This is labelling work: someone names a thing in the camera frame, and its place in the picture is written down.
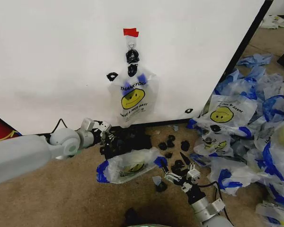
yellow smiley face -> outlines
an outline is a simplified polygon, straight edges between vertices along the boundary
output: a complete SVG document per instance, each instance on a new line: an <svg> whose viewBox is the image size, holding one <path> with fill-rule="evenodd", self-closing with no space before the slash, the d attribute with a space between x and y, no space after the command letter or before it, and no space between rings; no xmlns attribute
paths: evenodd
<svg viewBox="0 0 284 227"><path fill-rule="evenodd" d="M226 123L233 118L233 112L227 106L219 107L210 115L210 119L217 123Z"/></svg>
<svg viewBox="0 0 284 227"><path fill-rule="evenodd" d="M123 109L128 110L134 107L144 98L144 96L145 92L142 89L134 89L122 98L121 104Z"/></svg>
<svg viewBox="0 0 284 227"><path fill-rule="evenodd" d="M223 149L225 146L226 146L226 141L223 141L223 142L221 142L221 143L219 143L216 147L215 147L215 149L217 149L217 150L221 150L221 149Z"/></svg>

red object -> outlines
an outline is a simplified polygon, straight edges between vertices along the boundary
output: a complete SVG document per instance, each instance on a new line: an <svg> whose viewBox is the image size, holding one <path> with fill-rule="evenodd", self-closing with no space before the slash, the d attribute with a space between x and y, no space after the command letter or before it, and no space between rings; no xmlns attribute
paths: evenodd
<svg viewBox="0 0 284 227"><path fill-rule="evenodd" d="M137 32L137 28L123 28L123 34L138 37L139 32Z"/></svg>
<svg viewBox="0 0 284 227"><path fill-rule="evenodd" d="M13 138L20 136L21 134L17 132L14 128L9 126L3 120L0 119L0 140L5 140L8 138Z"/></svg>

red tape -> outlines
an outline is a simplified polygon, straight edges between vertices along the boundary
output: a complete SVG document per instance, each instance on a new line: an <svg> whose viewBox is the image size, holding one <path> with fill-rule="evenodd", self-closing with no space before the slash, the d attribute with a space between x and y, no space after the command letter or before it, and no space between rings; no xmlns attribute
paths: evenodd
<svg viewBox="0 0 284 227"><path fill-rule="evenodd" d="M137 28L123 28L123 34L132 37L138 37L139 32L137 32Z"/></svg>

white plastic bag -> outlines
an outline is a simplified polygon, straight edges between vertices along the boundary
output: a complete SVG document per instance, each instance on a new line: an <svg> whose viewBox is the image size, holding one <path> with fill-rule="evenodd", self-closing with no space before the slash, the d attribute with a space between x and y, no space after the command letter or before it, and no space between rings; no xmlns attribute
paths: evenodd
<svg viewBox="0 0 284 227"><path fill-rule="evenodd" d="M267 187L274 203L284 206L284 183L274 182L266 178L262 179L260 182Z"/></svg>
<svg viewBox="0 0 284 227"><path fill-rule="evenodd" d="M194 118L194 121L197 126L216 133L251 137L254 132L250 131L247 124L256 108L257 102L245 96L213 95L208 113Z"/></svg>
<svg viewBox="0 0 284 227"><path fill-rule="evenodd" d="M156 75L138 65L133 77L127 74L127 68L111 83L109 91L112 107L118 123L126 128L138 119L143 119L154 109L158 94Z"/></svg>
<svg viewBox="0 0 284 227"><path fill-rule="evenodd" d="M157 76L138 63L139 54L134 49L138 33L136 29L124 29L128 64L108 88L113 113L123 128L153 111L159 89Z"/></svg>
<svg viewBox="0 0 284 227"><path fill-rule="evenodd" d="M167 160L157 148L133 150L130 153L115 156L97 167L97 181L100 183L125 183Z"/></svg>
<svg viewBox="0 0 284 227"><path fill-rule="evenodd" d="M268 227L284 227L284 208L263 201L257 205L256 213L262 215L262 220Z"/></svg>
<svg viewBox="0 0 284 227"><path fill-rule="evenodd" d="M240 187L258 181L259 176L242 162L227 160L222 157L212 158L212 171L208 179L217 181L221 190L230 195L236 195Z"/></svg>

pile of plastic bags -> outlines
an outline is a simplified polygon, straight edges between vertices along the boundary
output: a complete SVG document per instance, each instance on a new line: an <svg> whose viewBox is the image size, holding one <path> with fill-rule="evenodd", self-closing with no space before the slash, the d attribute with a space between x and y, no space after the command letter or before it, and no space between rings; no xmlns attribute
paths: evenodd
<svg viewBox="0 0 284 227"><path fill-rule="evenodd" d="M284 207L284 82L260 66L269 63L267 57L240 60L251 72L228 75L216 86L208 111L190 120L188 128L200 135L191 158L211 167L208 178L223 192L235 195L260 182L273 203Z"/></svg>

